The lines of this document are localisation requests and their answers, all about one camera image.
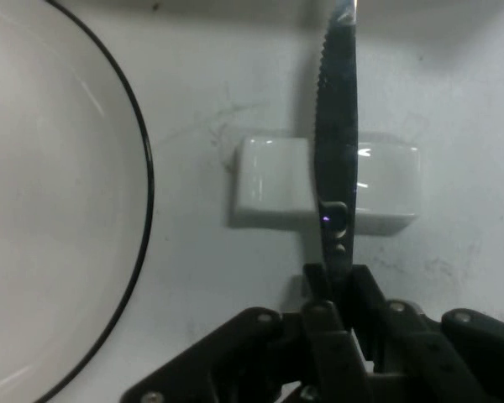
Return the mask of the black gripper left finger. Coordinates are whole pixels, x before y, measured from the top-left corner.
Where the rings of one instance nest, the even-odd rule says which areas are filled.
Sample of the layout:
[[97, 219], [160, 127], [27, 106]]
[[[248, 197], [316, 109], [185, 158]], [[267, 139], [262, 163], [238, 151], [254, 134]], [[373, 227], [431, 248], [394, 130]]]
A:
[[365, 376], [320, 264], [307, 264], [311, 298], [298, 312], [248, 308], [130, 387], [123, 402], [274, 402], [300, 381], [336, 401], [337, 376]]

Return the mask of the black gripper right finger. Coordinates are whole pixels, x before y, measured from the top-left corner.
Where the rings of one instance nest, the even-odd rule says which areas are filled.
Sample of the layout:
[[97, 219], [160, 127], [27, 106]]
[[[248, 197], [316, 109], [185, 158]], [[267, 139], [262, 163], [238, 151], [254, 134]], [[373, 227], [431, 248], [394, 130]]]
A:
[[378, 373], [401, 373], [436, 402], [504, 402], [504, 322], [466, 308], [440, 321], [387, 300], [365, 265], [352, 268], [344, 318]]

